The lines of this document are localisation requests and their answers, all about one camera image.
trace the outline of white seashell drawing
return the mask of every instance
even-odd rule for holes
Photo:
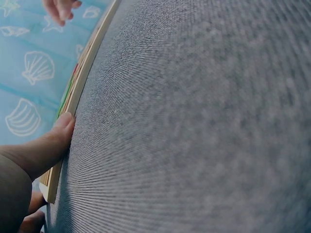
[[[76,45],[77,60],[79,60],[82,51],[83,51],[83,46],[82,45]]]
[[[86,11],[83,14],[83,18],[96,18],[99,16],[100,8],[96,6],[90,6],[86,8]]]
[[[27,52],[24,57],[25,71],[22,75],[31,85],[36,81],[54,78],[55,67],[52,58],[40,51]]]
[[[5,123],[11,133],[19,137],[32,135],[40,126],[41,116],[35,105],[26,99],[20,99],[17,107],[5,117]]]
[[[0,30],[4,36],[20,36],[30,32],[30,30],[27,28],[19,28],[13,26],[0,27]]]
[[[4,17],[8,17],[11,11],[14,11],[20,7],[17,1],[18,0],[5,0],[4,4],[0,6],[0,9],[4,11]]]
[[[62,33],[64,31],[64,28],[56,24],[50,16],[44,16],[44,19],[47,22],[47,26],[43,28],[42,32],[47,33],[51,30],[56,30]]]

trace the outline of wooden board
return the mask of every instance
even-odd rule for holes
[[[75,114],[88,73],[120,2],[121,0],[114,0],[96,26],[74,69],[57,117],[65,112],[71,112],[73,115]],[[62,162],[63,161],[60,161],[40,178],[39,188],[44,199],[49,203],[55,202]]]

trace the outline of seashell pattern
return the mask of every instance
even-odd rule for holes
[[[83,14],[83,18],[96,18],[100,13],[100,8],[96,6],[90,6],[86,8],[86,11]]]
[[[76,45],[76,54],[77,54],[77,60],[79,60],[81,53],[83,51],[83,46],[82,45]]]
[[[0,27],[0,30],[4,36],[20,36],[30,32],[30,30],[27,28],[19,28],[13,26]]]
[[[52,79],[55,66],[52,58],[40,51],[27,52],[24,58],[25,71],[22,75],[28,79],[31,85],[36,81]]]
[[[13,112],[5,117],[5,123],[16,136],[32,135],[40,126],[41,117],[35,105],[26,99],[20,99]]]

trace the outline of gray upholstered cushion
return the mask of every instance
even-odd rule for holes
[[[310,0],[124,0],[51,232],[311,231]]]

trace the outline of blue fabric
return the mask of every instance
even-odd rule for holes
[[[0,0],[0,144],[50,130],[79,55],[110,3],[83,1],[62,28],[41,0]]]

